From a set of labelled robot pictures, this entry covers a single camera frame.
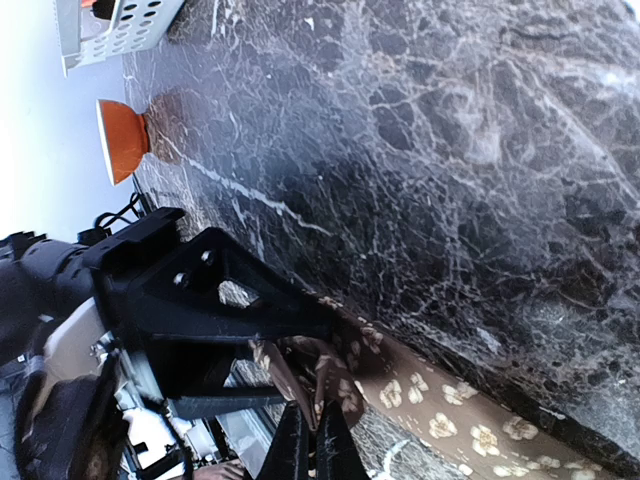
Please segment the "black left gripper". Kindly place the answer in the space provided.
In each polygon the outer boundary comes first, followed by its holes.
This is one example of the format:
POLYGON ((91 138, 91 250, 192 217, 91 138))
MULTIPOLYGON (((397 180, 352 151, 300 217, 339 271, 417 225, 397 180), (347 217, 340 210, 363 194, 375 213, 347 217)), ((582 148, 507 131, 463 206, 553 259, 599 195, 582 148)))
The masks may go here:
POLYGON ((177 223, 184 216, 180 208, 162 207, 93 246, 68 244, 55 255, 49 314, 66 317, 109 278, 126 278, 154 263, 127 288, 128 317, 150 339, 329 339, 324 307, 224 231, 208 228, 180 242, 177 223))

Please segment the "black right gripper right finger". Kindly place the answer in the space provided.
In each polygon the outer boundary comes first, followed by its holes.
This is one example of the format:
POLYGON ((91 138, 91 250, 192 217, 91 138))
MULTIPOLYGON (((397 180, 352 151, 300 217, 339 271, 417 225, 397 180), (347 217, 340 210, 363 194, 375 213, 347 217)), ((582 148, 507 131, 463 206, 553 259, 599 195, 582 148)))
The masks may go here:
POLYGON ((368 480, 341 406, 325 405, 316 440, 316 470, 320 480, 368 480))

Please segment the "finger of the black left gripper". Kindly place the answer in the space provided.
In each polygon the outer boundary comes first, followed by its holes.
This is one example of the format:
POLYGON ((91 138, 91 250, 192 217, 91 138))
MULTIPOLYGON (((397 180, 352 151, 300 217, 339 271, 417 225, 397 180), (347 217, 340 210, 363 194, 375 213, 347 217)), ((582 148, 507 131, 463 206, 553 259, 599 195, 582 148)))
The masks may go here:
POLYGON ((183 396, 169 401, 172 412, 183 420, 211 419, 242 410, 284 403, 275 386, 223 387, 209 396, 183 396))

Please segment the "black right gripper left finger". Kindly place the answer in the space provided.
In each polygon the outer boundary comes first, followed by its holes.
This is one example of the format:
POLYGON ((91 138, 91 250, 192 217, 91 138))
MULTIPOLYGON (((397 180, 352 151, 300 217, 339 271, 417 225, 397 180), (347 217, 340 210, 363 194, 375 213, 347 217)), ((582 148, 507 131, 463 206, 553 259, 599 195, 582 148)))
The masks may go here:
POLYGON ((289 402, 257 480, 307 480, 308 471, 309 425, 299 405, 289 402))

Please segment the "brown floral tie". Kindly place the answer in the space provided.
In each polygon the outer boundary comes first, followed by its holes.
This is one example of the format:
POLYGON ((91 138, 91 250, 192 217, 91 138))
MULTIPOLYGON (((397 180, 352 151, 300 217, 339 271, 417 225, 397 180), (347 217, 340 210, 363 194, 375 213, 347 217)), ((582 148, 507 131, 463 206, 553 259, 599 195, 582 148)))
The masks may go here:
POLYGON ((349 426, 371 406, 468 479, 614 478, 333 299, 316 302, 335 318, 330 340, 296 335, 251 344, 255 362, 299 402, 311 429, 335 400, 349 426))

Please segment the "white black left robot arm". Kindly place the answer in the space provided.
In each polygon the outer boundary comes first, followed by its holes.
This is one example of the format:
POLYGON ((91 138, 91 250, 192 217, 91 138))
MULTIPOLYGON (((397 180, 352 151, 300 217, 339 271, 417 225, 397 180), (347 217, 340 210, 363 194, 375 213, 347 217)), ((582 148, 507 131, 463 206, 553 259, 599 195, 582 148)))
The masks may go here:
POLYGON ((23 479, 113 479, 128 386, 185 420, 280 401, 272 387, 228 389, 253 341, 326 340, 326 310, 218 228, 183 240, 163 207, 85 245, 8 237, 1 263, 1 359, 28 360, 15 423, 23 479))

